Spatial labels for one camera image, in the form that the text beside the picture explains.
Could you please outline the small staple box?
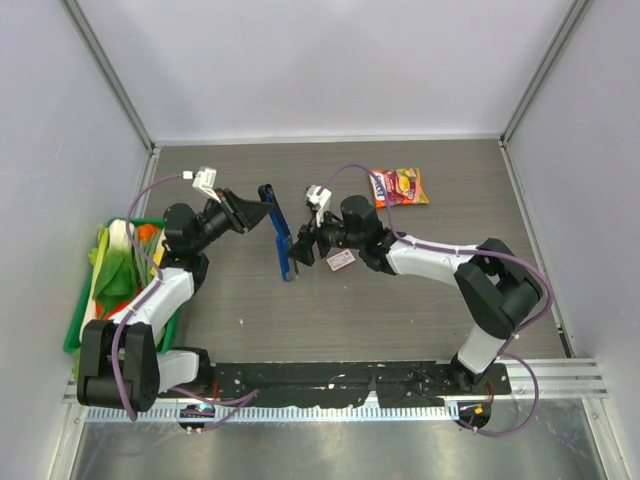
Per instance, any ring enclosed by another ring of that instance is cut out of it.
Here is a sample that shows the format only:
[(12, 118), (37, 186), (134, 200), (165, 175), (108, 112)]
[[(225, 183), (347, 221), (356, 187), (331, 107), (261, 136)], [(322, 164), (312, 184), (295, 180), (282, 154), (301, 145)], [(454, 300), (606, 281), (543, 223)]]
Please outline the small staple box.
[(326, 259), (326, 262), (332, 272), (336, 272), (346, 266), (354, 263), (356, 258), (350, 250), (343, 250)]

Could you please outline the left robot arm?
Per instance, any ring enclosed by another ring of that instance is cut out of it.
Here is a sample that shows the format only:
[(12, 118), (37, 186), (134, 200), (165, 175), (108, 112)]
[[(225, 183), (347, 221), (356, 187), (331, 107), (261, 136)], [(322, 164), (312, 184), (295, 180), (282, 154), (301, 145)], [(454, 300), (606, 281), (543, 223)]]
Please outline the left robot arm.
[(201, 212), (185, 203), (165, 210), (160, 276), (111, 320), (93, 320), (84, 329), (80, 404), (139, 414), (174, 387), (193, 399), (211, 391), (214, 369), (206, 350), (177, 347), (159, 354), (155, 336), (204, 283), (209, 267), (205, 249), (228, 231), (251, 231), (273, 209), (269, 202), (245, 200), (229, 189), (214, 192)]

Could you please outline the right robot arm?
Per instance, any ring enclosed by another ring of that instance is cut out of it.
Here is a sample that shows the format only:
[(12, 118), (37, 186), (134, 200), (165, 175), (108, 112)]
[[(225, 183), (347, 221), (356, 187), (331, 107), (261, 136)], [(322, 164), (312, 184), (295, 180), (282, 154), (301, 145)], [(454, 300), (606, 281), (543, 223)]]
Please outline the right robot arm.
[(373, 271), (459, 289), (474, 326), (451, 360), (451, 380), (465, 395), (483, 388), (489, 367), (543, 298), (542, 286), (520, 259), (493, 238), (479, 246), (454, 246), (396, 233), (362, 195), (344, 199), (339, 214), (330, 212), (327, 200), (315, 193), (307, 205), (312, 218), (288, 248), (289, 259), (310, 266), (333, 248), (349, 249)]

